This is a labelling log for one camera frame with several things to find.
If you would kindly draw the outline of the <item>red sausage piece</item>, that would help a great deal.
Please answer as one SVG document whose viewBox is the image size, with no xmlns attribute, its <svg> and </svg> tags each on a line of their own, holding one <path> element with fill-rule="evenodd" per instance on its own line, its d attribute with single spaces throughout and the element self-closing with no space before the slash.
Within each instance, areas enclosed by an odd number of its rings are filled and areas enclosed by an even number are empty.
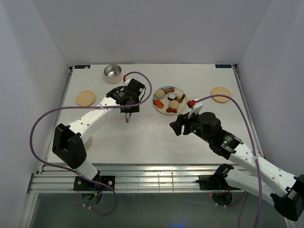
<svg viewBox="0 0 304 228">
<path fill-rule="evenodd" d="M 173 109 L 173 108 L 170 108 L 170 107 L 168 107 L 167 109 L 166 109 L 166 112 L 167 113 L 177 113 L 178 112 L 178 110 L 177 109 Z"/>
</svg>

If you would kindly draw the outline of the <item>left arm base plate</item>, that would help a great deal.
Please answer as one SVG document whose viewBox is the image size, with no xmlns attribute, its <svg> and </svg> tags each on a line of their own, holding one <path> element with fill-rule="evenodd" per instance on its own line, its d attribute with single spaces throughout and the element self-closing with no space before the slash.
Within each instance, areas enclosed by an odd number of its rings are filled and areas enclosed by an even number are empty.
<svg viewBox="0 0 304 228">
<path fill-rule="evenodd" d="M 80 176 L 76 176 L 74 179 L 73 190 L 74 191 L 100 191 L 109 190 L 107 186 L 110 186 L 114 190 L 115 176 L 98 175 L 94 181 L 102 183 L 103 185 L 93 183 L 85 180 Z"/>
</svg>

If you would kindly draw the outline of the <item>rice ball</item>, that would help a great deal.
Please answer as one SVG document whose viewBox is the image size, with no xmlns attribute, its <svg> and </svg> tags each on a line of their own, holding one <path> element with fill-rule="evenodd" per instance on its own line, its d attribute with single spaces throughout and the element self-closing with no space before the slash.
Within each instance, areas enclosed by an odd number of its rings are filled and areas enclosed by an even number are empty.
<svg viewBox="0 0 304 228">
<path fill-rule="evenodd" d="M 169 108 L 178 110 L 180 103 L 176 100 L 171 100 L 169 102 Z"/>
<path fill-rule="evenodd" d="M 156 99 L 163 99 L 165 97 L 165 92 L 162 89 L 159 89 L 155 92 Z"/>
</svg>

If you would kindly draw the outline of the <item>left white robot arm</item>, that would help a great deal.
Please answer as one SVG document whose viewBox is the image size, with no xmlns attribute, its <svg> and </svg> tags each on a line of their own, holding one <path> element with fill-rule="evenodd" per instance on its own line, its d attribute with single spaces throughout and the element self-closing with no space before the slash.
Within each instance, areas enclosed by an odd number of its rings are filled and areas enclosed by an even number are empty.
<svg viewBox="0 0 304 228">
<path fill-rule="evenodd" d="M 96 109 L 67 126 L 61 123 L 55 128 L 52 152 L 84 177 L 84 184 L 89 189 L 97 189 L 101 179 L 98 176 L 99 171 L 87 158 L 85 143 L 111 118 L 121 113 L 139 112 L 139 106 L 130 106 L 140 102 L 143 92 L 145 85 L 132 78 L 127 85 L 108 92 Z"/>
</svg>

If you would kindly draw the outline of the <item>orange carrot slice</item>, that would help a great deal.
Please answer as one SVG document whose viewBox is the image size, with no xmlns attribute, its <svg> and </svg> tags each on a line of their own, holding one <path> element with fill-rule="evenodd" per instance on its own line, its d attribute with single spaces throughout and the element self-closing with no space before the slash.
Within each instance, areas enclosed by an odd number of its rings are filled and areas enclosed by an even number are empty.
<svg viewBox="0 0 304 228">
<path fill-rule="evenodd" d="M 158 108 L 164 107 L 164 104 L 159 99 L 153 99 L 153 104 Z"/>
</svg>

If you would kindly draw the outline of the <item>seaweed rice block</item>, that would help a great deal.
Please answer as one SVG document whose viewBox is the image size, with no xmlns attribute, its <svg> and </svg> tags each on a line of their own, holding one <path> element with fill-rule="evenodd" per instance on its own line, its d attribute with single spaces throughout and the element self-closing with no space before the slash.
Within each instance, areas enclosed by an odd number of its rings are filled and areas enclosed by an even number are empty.
<svg viewBox="0 0 304 228">
<path fill-rule="evenodd" d="M 177 95 L 175 93 L 169 93 L 168 94 L 168 100 L 172 101 L 175 100 L 177 97 Z"/>
</svg>

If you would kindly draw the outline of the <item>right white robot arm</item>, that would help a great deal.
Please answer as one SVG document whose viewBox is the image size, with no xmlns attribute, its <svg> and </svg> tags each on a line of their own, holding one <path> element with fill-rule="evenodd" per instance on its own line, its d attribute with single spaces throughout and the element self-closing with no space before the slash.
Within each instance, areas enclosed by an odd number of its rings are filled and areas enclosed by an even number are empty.
<svg viewBox="0 0 304 228">
<path fill-rule="evenodd" d="M 217 174 L 217 187 L 243 189 L 254 195 L 262 193 L 262 198 L 274 206 L 283 217 L 297 221 L 304 211 L 304 176 L 288 173 L 253 151 L 234 134 L 224 130 L 214 113 L 180 114 L 170 123 L 177 136 L 195 134 L 209 144 L 217 155 L 243 167 L 252 177 L 226 168 Z"/>
</svg>

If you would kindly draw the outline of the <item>brown fried shrimp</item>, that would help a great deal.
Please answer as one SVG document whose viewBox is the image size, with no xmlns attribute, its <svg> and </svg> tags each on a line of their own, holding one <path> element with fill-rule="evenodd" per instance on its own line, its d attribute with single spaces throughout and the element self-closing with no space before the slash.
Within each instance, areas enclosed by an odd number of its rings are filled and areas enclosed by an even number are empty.
<svg viewBox="0 0 304 228">
<path fill-rule="evenodd" d="M 177 96 L 175 100 L 181 104 L 183 102 L 184 98 L 185 98 L 185 94 L 182 94 L 182 96 Z"/>
</svg>

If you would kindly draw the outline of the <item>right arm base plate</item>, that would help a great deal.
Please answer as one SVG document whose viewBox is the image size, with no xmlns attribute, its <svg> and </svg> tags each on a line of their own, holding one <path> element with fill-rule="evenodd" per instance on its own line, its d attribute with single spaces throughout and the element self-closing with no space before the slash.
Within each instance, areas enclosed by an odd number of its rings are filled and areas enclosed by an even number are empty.
<svg viewBox="0 0 304 228">
<path fill-rule="evenodd" d="M 215 175 L 200 175 L 195 182 L 200 190 L 240 190 L 229 186 L 223 177 Z"/>
</svg>

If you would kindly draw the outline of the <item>ceramic food plate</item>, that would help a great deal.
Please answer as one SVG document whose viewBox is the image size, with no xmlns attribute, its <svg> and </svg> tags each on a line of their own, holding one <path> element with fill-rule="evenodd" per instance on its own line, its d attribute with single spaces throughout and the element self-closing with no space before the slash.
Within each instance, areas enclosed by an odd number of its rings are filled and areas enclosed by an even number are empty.
<svg viewBox="0 0 304 228">
<path fill-rule="evenodd" d="M 174 87 L 174 89 L 175 89 L 175 91 L 173 93 L 175 93 L 177 96 L 182 96 L 182 94 L 184 94 L 184 92 L 181 89 L 179 89 L 177 87 Z M 168 94 L 166 94 L 163 99 L 159 99 L 164 104 L 163 108 L 158 108 L 154 104 L 153 104 L 153 106 L 156 108 L 157 111 L 159 111 L 162 114 L 174 115 L 175 113 L 167 113 L 166 112 L 166 109 L 169 107 L 169 102 L 170 102 L 170 100 L 168 100 Z M 179 105 L 178 112 L 176 114 L 181 113 L 185 107 L 186 107 L 186 96 L 185 96 L 183 102 Z"/>
</svg>

